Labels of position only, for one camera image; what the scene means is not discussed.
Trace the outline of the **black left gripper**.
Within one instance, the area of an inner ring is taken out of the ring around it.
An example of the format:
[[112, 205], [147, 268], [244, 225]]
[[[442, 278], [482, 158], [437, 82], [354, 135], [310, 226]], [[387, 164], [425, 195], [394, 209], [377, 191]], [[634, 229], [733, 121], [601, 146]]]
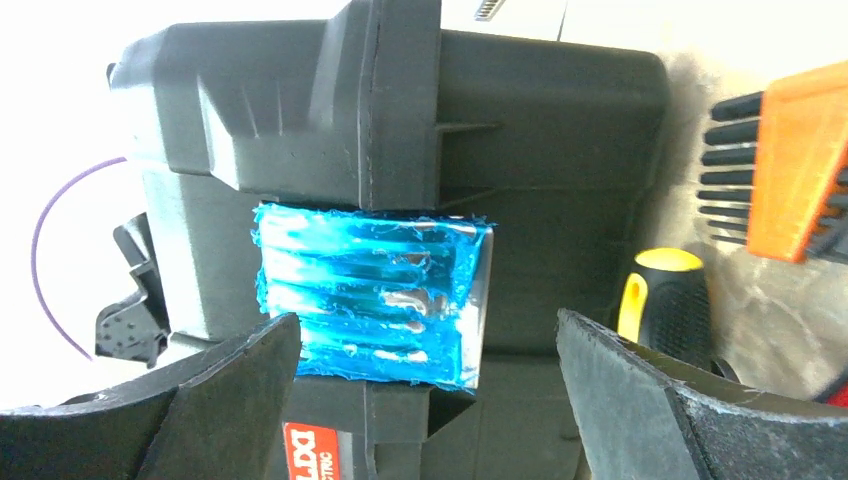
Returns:
[[156, 366], [171, 333], [161, 276], [145, 212], [113, 230], [136, 290], [105, 307], [95, 325], [95, 354]]

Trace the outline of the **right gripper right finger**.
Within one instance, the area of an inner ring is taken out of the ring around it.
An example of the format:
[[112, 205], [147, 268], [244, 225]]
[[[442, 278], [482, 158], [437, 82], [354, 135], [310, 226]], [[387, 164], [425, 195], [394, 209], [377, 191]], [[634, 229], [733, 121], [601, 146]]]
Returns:
[[596, 479], [843, 479], [847, 412], [698, 369], [561, 309], [557, 349]]

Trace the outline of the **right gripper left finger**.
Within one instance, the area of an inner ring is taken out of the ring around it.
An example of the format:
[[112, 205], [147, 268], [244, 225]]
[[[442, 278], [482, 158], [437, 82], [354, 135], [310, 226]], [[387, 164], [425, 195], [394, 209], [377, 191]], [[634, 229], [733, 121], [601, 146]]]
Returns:
[[301, 351], [285, 314], [122, 384], [1, 414], [5, 479], [263, 479]]

